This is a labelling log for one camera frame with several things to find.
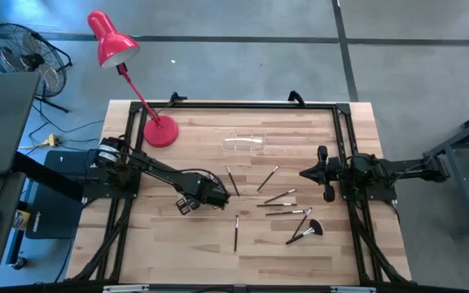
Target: fan grille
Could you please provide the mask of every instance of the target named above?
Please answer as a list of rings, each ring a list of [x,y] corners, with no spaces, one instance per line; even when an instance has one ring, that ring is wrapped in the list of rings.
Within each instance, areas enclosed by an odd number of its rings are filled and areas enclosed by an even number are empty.
[[[35,42],[30,45],[24,45],[24,35],[33,37]],[[56,96],[66,85],[66,71],[61,69],[64,64],[57,51],[49,46],[46,40],[30,28],[19,24],[0,24],[0,71],[1,72],[37,72],[37,68],[30,67],[30,63],[24,61],[22,66],[15,67],[10,65],[3,57],[2,51],[17,56],[22,60],[27,60],[32,55],[39,54],[44,60],[44,64],[57,72],[59,82],[51,82],[51,75],[45,82],[45,77],[41,75],[41,81],[37,87],[36,95],[42,96],[46,87],[45,97]]]

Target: lamp base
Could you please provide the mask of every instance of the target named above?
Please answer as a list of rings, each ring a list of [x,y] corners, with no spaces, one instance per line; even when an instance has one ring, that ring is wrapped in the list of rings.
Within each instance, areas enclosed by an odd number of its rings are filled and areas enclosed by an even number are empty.
[[[149,120],[144,126],[144,139],[152,147],[167,147],[177,140],[178,125],[169,116],[159,116],[160,123]]]

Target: wooden table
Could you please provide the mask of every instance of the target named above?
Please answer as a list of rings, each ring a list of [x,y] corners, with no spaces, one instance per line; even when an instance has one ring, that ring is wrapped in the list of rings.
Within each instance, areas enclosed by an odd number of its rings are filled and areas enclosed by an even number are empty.
[[[103,126],[103,137],[125,131],[130,101],[112,100]],[[360,152],[382,156],[370,103],[351,103]],[[143,143],[149,155],[174,168],[205,168],[218,174],[232,191],[224,211],[202,206],[182,216],[175,207],[178,194],[171,186],[143,175],[134,201],[125,244],[121,282],[194,284],[326,285],[358,284],[348,210],[340,195],[322,199],[322,186],[300,177],[300,170],[316,164],[319,145],[337,156],[334,121],[327,110],[269,109],[166,109],[180,127],[177,141],[156,149]],[[134,133],[138,127],[135,121]],[[345,123],[342,129],[346,135]],[[221,140],[253,131],[267,134],[263,153],[223,151]],[[276,164],[281,168],[260,190]],[[236,196],[226,173],[230,167],[240,192]],[[265,216],[291,208],[257,208],[275,195],[296,188],[279,203],[313,207],[310,218],[319,219],[322,237],[310,235],[290,246],[303,215]],[[339,187],[335,184],[336,193]],[[109,199],[99,199],[84,210],[68,266],[67,277],[83,268],[100,246],[107,221]],[[410,271],[397,218],[387,204],[370,202],[375,237],[385,256],[405,278]],[[240,216],[238,251],[234,252],[235,215]],[[114,247],[108,258],[112,269]],[[370,257],[365,250],[367,271]]]

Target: gray floor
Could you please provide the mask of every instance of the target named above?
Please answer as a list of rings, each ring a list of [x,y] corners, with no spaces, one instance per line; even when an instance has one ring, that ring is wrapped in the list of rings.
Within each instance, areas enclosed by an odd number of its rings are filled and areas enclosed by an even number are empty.
[[[348,37],[469,39],[469,0],[340,0]],[[337,37],[328,0],[0,0],[0,23],[39,32],[90,33],[85,18],[105,10],[132,35]],[[72,56],[68,83],[54,102],[70,108],[45,113],[64,129],[104,118],[107,101],[134,98],[115,69],[97,65],[95,42],[54,42]],[[144,42],[129,72],[146,98],[173,91],[190,98],[284,100],[297,90],[310,101],[348,101],[338,45]],[[360,101],[372,102],[384,155],[421,155],[469,118],[469,47],[350,46]],[[25,133],[37,128],[36,112]],[[64,135],[97,138],[94,125]],[[44,128],[37,139],[49,133]],[[24,137],[22,144],[29,144]],[[95,144],[69,143],[90,148]],[[31,156],[40,162],[46,149]],[[397,184],[401,228],[413,279],[425,285],[469,289],[469,238],[449,232],[467,221],[452,181]],[[0,285],[52,282],[66,241],[25,241],[31,265],[2,267]]]

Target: lamp shade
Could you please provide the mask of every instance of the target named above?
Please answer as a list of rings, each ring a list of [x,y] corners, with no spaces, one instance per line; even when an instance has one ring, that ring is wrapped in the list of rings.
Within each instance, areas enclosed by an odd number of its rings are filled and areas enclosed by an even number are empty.
[[[133,38],[117,32],[106,13],[91,12],[88,24],[99,40],[97,59],[102,68],[122,64],[140,51],[140,46]]]

